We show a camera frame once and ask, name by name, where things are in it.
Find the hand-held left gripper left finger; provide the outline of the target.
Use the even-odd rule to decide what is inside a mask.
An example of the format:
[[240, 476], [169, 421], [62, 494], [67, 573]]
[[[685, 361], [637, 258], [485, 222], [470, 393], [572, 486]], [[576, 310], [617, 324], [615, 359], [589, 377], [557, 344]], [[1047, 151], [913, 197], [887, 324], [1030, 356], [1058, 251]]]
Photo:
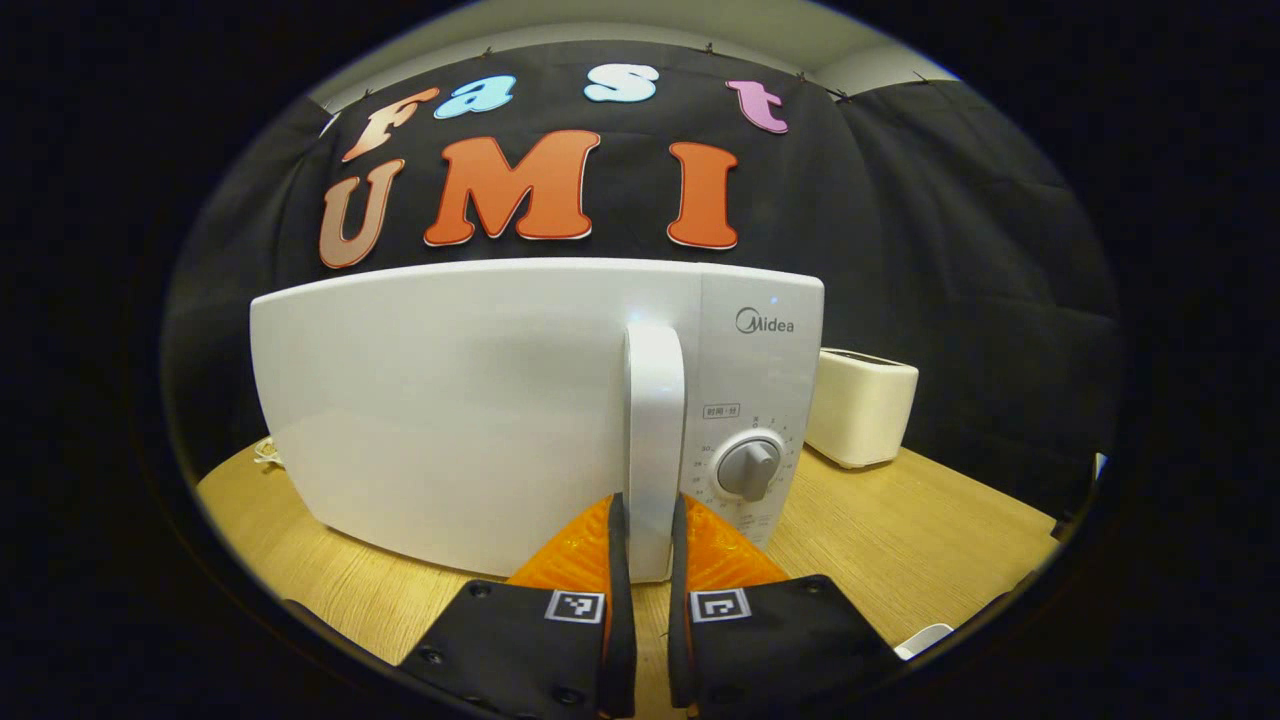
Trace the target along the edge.
[[636, 666], [618, 493], [577, 515], [507, 580], [466, 583], [399, 665], [506, 719], [631, 717]]

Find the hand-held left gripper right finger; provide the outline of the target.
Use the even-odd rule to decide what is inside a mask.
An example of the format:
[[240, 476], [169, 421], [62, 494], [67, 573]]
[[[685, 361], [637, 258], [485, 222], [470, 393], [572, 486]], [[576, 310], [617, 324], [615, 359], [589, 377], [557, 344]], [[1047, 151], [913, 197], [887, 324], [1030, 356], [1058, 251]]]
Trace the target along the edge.
[[828, 719], [899, 673], [829, 577], [788, 575], [690, 495], [672, 541], [669, 693], [691, 719]]

